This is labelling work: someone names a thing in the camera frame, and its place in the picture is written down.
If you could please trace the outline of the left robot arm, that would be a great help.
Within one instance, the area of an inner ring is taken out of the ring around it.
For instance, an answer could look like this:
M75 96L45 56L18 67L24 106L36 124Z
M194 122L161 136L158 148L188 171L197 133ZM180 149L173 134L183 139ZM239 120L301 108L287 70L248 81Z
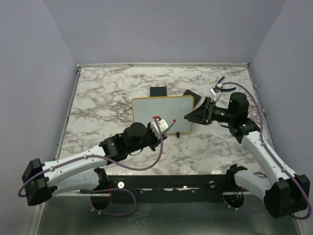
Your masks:
M163 148L169 125L156 118L144 125L134 122L123 133L106 138L98 145L63 160L41 162L31 160L23 175L19 197L25 197L29 206L39 205L59 193L83 190L103 193L108 189L104 167L116 164L137 170L121 163L133 152L149 147Z

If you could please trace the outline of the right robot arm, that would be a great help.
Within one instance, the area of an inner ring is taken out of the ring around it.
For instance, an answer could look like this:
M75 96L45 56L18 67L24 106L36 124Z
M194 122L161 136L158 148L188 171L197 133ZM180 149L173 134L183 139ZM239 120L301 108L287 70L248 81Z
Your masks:
M265 141L262 129L248 117L249 101L244 93L230 95L228 108L216 106L206 97L203 103L185 115L184 119L197 124L209 125L223 122L233 137L256 159L265 173L260 178L243 166L232 166L226 172L225 187L229 191L244 188L261 199L267 212L274 218L307 210L312 213L309 202L310 180L298 175L288 167Z

